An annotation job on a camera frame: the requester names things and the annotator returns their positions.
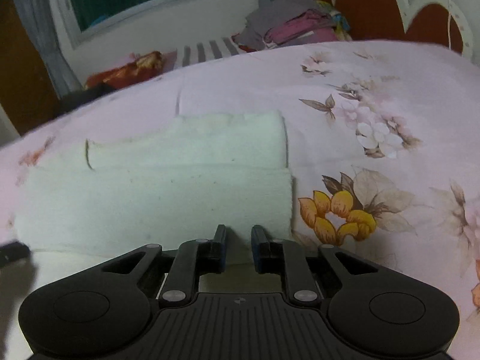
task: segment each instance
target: orange flower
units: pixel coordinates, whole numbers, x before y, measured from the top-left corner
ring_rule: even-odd
[[[354,200],[348,191],[337,192],[332,198],[324,192],[313,191],[313,199],[300,198],[298,201],[303,221],[324,244],[342,245],[347,235],[362,241],[377,227],[371,214],[364,210],[352,210]],[[333,219],[344,223],[335,229]]]

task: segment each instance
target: folded towel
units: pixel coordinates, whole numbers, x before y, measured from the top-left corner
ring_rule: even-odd
[[[148,243],[177,249],[231,227],[228,263],[250,260],[250,231],[262,225],[288,238],[292,211],[287,169],[236,166],[32,170],[17,213],[19,239],[33,250],[114,257]]]
[[[45,169],[99,169],[190,164],[285,168],[282,116],[279,112],[179,116],[159,133],[109,144],[85,142],[39,165]]]
[[[16,213],[33,250],[113,257],[229,233],[228,263],[251,261],[250,231],[290,236],[291,175],[278,112],[179,117],[162,133],[88,143],[33,168]]]

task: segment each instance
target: headboard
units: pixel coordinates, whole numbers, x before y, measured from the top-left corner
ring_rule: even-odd
[[[341,11],[354,40],[389,39],[448,47],[449,0],[324,0]],[[450,42],[471,59],[473,34],[460,8],[450,2]]]

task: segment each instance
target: bed sheet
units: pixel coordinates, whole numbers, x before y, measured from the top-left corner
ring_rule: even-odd
[[[426,44],[309,44],[178,69],[0,151],[0,235],[14,236],[28,169],[73,142],[152,132],[178,114],[279,110],[295,178],[294,237],[308,248],[341,245],[443,290],[461,314],[449,353],[477,360],[479,92],[476,66]]]

